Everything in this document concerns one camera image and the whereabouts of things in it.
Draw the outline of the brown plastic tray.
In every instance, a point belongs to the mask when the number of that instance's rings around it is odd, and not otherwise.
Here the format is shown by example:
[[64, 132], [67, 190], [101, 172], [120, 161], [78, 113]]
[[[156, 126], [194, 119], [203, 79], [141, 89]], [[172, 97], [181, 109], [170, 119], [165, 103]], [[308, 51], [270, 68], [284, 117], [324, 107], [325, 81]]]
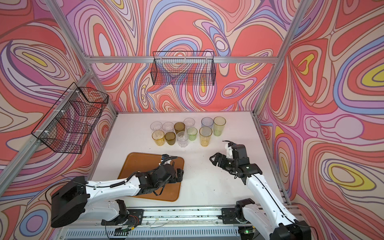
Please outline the brown plastic tray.
[[185, 161], [181, 157], [148, 153], [130, 153], [119, 178], [138, 177], [139, 198], [174, 202], [179, 198]]

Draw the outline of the yellow short plastic glass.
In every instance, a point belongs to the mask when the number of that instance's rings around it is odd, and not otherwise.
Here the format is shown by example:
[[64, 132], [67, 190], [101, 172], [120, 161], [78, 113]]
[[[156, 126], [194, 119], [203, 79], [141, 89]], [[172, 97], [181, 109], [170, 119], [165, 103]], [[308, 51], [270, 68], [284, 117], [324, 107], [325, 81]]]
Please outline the yellow short plastic glass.
[[152, 139], [157, 146], [163, 146], [166, 142], [165, 133], [162, 130], [156, 130], [152, 133]]

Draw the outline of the clear faceted glass front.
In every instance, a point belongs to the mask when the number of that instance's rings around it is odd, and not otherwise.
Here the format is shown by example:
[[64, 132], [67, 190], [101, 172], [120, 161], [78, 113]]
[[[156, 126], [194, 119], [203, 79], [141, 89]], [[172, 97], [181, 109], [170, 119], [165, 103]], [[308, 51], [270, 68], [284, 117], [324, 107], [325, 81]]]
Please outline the clear faceted glass front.
[[189, 144], [189, 136], [186, 132], [182, 131], [177, 133], [177, 143], [181, 148], [185, 148]]

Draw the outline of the clear faceted glass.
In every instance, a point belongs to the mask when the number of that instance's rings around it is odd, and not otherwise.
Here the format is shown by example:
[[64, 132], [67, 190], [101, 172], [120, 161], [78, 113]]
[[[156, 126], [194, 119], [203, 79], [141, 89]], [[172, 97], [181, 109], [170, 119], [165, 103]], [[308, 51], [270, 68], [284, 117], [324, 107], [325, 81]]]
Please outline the clear faceted glass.
[[163, 127], [163, 124], [159, 121], [155, 121], [155, 122], [151, 123], [151, 125], [150, 125], [152, 132], [162, 130], [162, 127]]
[[186, 132], [182, 131], [177, 133], [177, 143], [181, 148], [185, 148], [189, 144], [189, 136]]

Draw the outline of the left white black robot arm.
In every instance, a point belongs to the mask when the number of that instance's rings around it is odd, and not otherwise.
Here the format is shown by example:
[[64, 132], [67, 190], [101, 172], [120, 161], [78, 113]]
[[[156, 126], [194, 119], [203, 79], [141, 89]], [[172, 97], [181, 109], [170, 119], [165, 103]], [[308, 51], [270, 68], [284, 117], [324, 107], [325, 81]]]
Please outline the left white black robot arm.
[[86, 181], [76, 177], [52, 194], [51, 227], [61, 228], [77, 220], [101, 221], [103, 226], [128, 222], [130, 213], [122, 197], [135, 197], [162, 191], [167, 184], [180, 183], [184, 171], [170, 161], [149, 172], [135, 172], [125, 179]]

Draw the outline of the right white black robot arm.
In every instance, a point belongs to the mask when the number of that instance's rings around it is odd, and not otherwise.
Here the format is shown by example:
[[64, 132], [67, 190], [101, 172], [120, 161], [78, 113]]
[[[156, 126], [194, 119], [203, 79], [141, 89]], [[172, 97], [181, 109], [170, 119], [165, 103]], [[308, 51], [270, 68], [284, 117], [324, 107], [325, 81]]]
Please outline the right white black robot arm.
[[243, 184], [256, 197], [259, 206], [248, 198], [237, 201], [234, 213], [222, 219], [234, 218], [239, 223], [250, 223], [266, 240], [311, 240], [311, 227], [305, 221], [299, 221], [271, 190], [262, 170], [252, 164], [245, 145], [226, 141], [226, 154], [216, 153], [210, 162], [241, 179]]

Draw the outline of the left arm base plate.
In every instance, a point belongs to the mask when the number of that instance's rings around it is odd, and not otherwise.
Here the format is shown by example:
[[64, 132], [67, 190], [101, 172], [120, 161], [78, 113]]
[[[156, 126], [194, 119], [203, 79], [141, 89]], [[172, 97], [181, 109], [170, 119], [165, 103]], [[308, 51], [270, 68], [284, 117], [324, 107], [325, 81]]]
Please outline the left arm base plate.
[[126, 213], [119, 213], [110, 221], [102, 220], [102, 226], [131, 226], [136, 227], [142, 224], [144, 209], [130, 209]]

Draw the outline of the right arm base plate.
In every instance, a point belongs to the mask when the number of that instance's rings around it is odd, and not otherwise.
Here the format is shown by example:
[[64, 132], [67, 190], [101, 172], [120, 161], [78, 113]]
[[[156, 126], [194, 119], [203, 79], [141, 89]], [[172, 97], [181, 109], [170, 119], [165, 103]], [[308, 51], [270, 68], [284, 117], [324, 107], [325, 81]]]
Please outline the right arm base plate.
[[239, 210], [236, 208], [222, 208], [221, 214], [218, 216], [218, 219], [222, 220], [223, 224], [238, 224], [239, 220]]

